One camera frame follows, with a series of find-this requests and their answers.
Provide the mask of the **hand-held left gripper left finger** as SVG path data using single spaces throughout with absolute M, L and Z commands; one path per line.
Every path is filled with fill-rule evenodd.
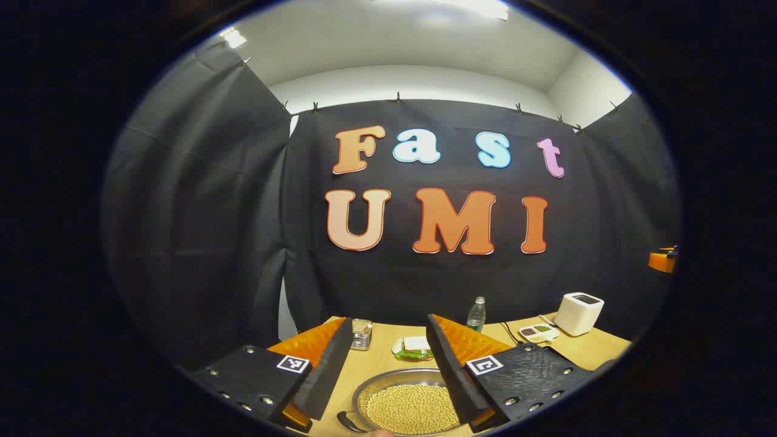
M 241 345 L 187 375 L 255 420 L 307 433 L 323 418 L 351 342 L 352 319 L 340 317 L 268 348 Z

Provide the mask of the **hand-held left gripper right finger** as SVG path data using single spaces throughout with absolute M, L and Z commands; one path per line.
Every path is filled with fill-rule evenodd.
M 505 345 L 435 314 L 426 338 L 458 420 L 475 433 L 527 421 L 599 378 L 552 347 Z

